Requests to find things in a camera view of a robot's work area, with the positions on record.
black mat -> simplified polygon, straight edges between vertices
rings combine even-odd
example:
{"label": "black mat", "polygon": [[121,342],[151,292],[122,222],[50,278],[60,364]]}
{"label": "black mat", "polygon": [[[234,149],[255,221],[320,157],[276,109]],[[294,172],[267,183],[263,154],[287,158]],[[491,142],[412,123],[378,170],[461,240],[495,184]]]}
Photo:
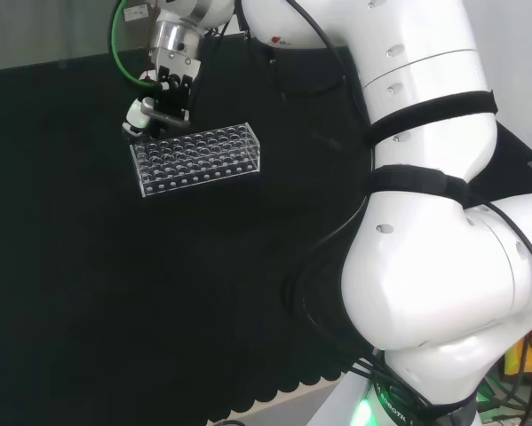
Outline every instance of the black mat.
{"label": "black mat", "polygon": [[[124,61],[138,75],[143,53]],[[293,86],[338,77],[325,52],[280,67]],[[284,105],[227,39],[197,124],[250,122],[263,173],[148,201],[120,137],[134,96],[107,56],[0,71],[0,425],[198,426],[340,374],[280,289],[363,197],[345,94]],[[501,128],[473,187],[532,193],[531,160]],[[318,279],[337,288],[337,269]]]}

white wall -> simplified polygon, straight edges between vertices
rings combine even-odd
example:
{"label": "white wall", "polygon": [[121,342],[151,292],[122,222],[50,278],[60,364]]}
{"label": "white wall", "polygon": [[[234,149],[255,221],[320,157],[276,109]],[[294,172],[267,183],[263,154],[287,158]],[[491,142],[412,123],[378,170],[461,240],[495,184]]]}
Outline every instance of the white wall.
{"label": "white wall", "polygon": [[532,0],[465,0],[498,120],[532,149]]}
{"label": "white wall", "polygon": [[[128,5],[144,4],[129,0]],[[0,0],[0,69],[107,52],[115,0]],[[120,20],[118,47],[147,45],[148,19]]]}

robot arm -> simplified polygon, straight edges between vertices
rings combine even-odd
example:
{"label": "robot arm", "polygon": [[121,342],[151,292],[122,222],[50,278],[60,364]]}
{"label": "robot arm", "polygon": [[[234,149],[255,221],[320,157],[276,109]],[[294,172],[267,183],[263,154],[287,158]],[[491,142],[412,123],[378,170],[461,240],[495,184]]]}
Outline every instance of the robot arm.
{"label": "robot arm", "polygon": [[[349,47],[372,124],[434,99],[488,91],[462,0],[299,4],[333,43]],[[242,5],[260,42],[324,47],[286,0]],[[469,114],[378,140],[375,163],[440,170],[468,183],[495,146],[494,114]],[[499,203],[532,241],[532,195]],[[464,211],[437,195],[381,191],[370,197],[349,251],[342,293],[355,327],[386,349],[386,363],[405,383],[434,405],[457,404],[532,329],[532,256],[484,206]],[[380,425],[393,424],[383,416]],[[473,414],[467,424],[473,419],[480,423]]]}
{"label": "robot arm", "polygon": [[159,12],[151,40],[151,61],[155,70],[141,78],[161,84],[136,99],[126,116],[123,129],[139,136],[152,120],[175,127],[190,125],[189,106],[193,84],[200,74],[199,50],[209,28],[226,24],[234,13],[234,0],[147,0]]}

black strap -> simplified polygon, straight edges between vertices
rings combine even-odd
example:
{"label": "black strap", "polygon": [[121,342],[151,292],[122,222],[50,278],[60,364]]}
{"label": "black strap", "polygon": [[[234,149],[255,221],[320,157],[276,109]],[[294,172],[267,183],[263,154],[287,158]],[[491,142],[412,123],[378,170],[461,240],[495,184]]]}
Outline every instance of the black strap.
{"label": "black strap", "polygon": [[248,21],[246,20],[246,15],[244,15],[244,9],[242,8],[242,0],[234,0],[234,12],[238,17],[238,28],[242,32],[250,30]]}
{"label": "black strap", "polygon": [[471,114],[497,112],[498,107],[492,91],[468,91],[449,95],[408,106],[378,120],[370,126],[365,142],[374,147],[384,139],[432,122]]}
{"label": "black strap", "polygon": [[458,177],[448,176],[440,170],[409,165],[384,166],[369,175],[369,193],[402,191],[428,193],[450,198],[467,205],[469,185]]}

green cable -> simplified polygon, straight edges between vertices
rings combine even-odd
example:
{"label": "green cable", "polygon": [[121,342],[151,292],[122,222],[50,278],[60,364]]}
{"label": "green cable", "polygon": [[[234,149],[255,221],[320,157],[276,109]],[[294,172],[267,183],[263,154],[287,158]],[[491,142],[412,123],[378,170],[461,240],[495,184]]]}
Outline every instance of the green cable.
{"label": "green cable", "polygon": [[123,9],[125,8],[125,5],[127,4],[127,0],[122,0],[120,2],[119,7],[117,8],[117,11],[115,12],[114,16],[114,22],[112,23],[112,54],[114,55],[115,63],[117,64],[117,67],[120,68],[120,71],[122,71],[123,75],[130,80],[132,83],[137,84],[141,87],[153,87],[152,83],[142,82],[141,80],[135,78],[133,75],[127,72],[127,70],[123,67],[122,62],[120,61],[119,56],[117,55],[117,48],[115,46],[115,40],[117,39],[117,22],[122,15]]}
{"label": "green cable", "polygon": [[479,388],[479,393],[482,397],[485,397],[485,398],[495,398],[496,397],[496,394],[495,392],[493,392],[490,387],[488,386],[488,384],[485,384],[483,383],[480,388]]}
{"label": "green cable", "polygon": [[491,377],[490,375],[487,376],[487,378],[492,382],[494,383],[496,386],[498,386],[499,388],[501,388],[502,390],[504,391],[508,391],[506,389],[506,387],[503,386],[502,383],[500,383],[497,379],[495,379],[494,377]]}

